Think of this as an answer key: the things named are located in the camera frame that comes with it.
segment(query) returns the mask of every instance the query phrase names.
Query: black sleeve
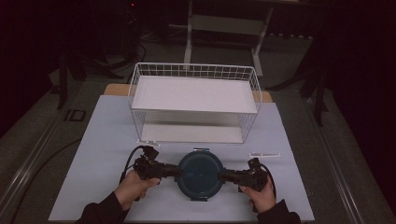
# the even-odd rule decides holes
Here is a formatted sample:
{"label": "black sleeve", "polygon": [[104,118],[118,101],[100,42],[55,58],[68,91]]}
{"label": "black sleeve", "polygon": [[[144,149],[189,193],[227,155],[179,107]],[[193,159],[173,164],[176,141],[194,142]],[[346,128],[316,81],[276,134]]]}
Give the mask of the black sleeve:
{"label": "black sleeve", "polygon": [[100,203],[87,204],[76,224],[119,224],[124,221],[128,212],[129,210],[122,211],[119,200],[112,192]]}
{"label": "black sleeve", "polygon": [[277,203],[270,210],[257,215],[259,224],[300,224],[300,217],[295,212],[289,212],[285,200]]}

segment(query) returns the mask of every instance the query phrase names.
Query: white tabletop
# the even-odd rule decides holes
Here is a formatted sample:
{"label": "white tabletop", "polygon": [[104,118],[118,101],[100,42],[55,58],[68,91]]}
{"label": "white tabletop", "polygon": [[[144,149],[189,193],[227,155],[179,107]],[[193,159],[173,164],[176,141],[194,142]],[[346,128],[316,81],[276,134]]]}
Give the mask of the white tabletop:
{"label": "white tabletop", "polygon": [[[128,97],[101,96],[49,220],[74,221],[86,204],[101,202],[118,185],[129,154],[139,146],[136,140]],[[277,200],[285,199],[289,210],[302,220],[314,219],[276,104],[262,104],[244,144],[161,143],[156,160],[178,164],[195,147],[210,148],[224,167],[235,170],[248,169],[251,152],[281,153],[260,159],[274,176]],[[163,178],[143,200],[134,203],[126,221],[249,222],[256,216],[248,206],[248,196],[232,183],[224,184],[207,202],[192,202],[173,178]]]}

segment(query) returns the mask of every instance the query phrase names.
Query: white wire basket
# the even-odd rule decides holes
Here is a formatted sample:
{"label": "white wire basket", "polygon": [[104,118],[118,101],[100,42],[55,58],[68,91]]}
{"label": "white wire basket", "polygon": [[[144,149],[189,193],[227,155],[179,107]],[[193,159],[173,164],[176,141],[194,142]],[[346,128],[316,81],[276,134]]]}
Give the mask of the white wire basket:
{"label": "white wire basket", "polygon": [[251,66],[137,63],[129,99],[140,141],[244,143],[262,93]]}

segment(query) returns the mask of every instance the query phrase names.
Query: human hand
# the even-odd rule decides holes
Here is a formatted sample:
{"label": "human hand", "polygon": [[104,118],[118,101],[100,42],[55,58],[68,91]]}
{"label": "human hand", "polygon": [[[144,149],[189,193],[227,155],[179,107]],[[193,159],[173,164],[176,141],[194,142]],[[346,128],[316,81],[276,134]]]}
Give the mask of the human hand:
{"label": "human hand", "polygon": [[252,207],[255,205],[259,213],[266,212],[276,205],[273,185],[269,176],[267,176],[267,184],[260,192],[244,186],[239,186],[239,188],[246,193],[250,198],[250,205]]}
{"label": "human hand", "polygon": [[136,171],[132,170],[129,172],[114,190],[122,211],[130,209],[136,198],[144,198],[146,196],[146,191],[159,183],[159,178],[141,180]]}

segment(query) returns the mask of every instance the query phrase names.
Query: container lid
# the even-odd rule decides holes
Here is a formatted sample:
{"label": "container lid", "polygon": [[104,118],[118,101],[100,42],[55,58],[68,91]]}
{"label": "container lid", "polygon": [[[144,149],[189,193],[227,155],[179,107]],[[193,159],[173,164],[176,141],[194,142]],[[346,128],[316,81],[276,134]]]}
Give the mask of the container lid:
{"label": "container lid", "polygon": [[175,181],[192,201],[207,201],[219,192],[224,183],[219,180],[219,173],[224,170],[221,161],[207,150],[187,154],[178,166],[183,173]]}

